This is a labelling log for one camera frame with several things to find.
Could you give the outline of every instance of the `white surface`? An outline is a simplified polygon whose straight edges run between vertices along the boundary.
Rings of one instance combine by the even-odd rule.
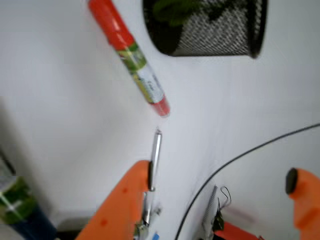
[[[141,1],[115,0],[170,102],[167,119],[146,104],[85,2],[0,2],[0,142],[55,224],[91,216],[133,163],[149,159],[160,126],[164,211],[154,228],[174,239],[212,170],[320,122],[319,1],[272,1],[254,61],[162,55]]]

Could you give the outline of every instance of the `black cable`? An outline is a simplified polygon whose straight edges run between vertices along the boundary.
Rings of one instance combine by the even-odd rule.
[[[226,189],[227,192],[228,192],[228,194],[229,194],[229,196],[227,196],[227,194],[225,194],[225,192],[224,192],[222,189]],[[222,187],[220,188],[220,191],[221,191],[221,192],[223,193],[223,195],[225,195],[225,197],[226,197],[226,200],[224,201],[222,207],[220,208],[220,210],[222,210],[222,209],[230,206],[230,204],[232,203],[232,199],[231,199],[231,194],[230,194],[230,192],[229,192],[229,189],[228,189],[226,186],[222,186]]]
[[[303,128],[300,128],[298,130],[295,130],[295,131],[291,131],[289,133],[286,133],[286,134],[283,134],[281,136],[278,136],[274,139],[271,139],[269,141],[266,141],[265,143],[262,143],[254,148],[251,148],[250,150],[240,154],[239,156],[236,156],[235,158],[233,158],[232,160],[228,161],[227,163],[225,163],[224,165],[222,165],[220,168],[218,168],[218,170],[216,170],[214,173],[211,174],[211,176],[209,176],[209,178],[204,182],[204,184],[200,187],[199,191],[196,193],[196,195],[194,196],[192,202],[190,203],[189,207],[187,208],[183,218],[182,218],[182,221],[181,221],[181,224],[179,226],[179,229],[178,229],[178,232],[176,233],[175,235],[175,240],[178,240],[179,238],[179,235],[180,235],[180,232],[182,230],[182,227],[184,226],[184,223],[186,221],[186,218],[192,208],[192,206],[194,205],[195,201],[197,200],[198,196],[200,195],[200,193],[202,192],[202,190],[206,187],[206,185],[211,181],[211,179],[217,174],[219,173],[221,170],[223,170],[225,167],[227,167],[228,165],[232,164],[233,162],[235,162],[236,160],[239,160],[240,158],[242,158],[243,156],[247,155],[247,154],[250,154],[252,152],[254,152],[255,150],[258,150],[266,145],[269,145],[271,143],[274,143],[280,139],[284,139],[284,138],[287,138],[289,136],[292,136],[292,135],[295,135],[295,134],[298,134],[298,133],[301,133],[301,132],[304,132],[304,131],[308,131],[308,130],[311,130],[311,129],[315,129],[315,128],[319,128],[320,127],[320,123],[317,123],[317,124],[314,124],[314,125],[310,125],[310,126],[306,126],[306,127],[303,127]]]

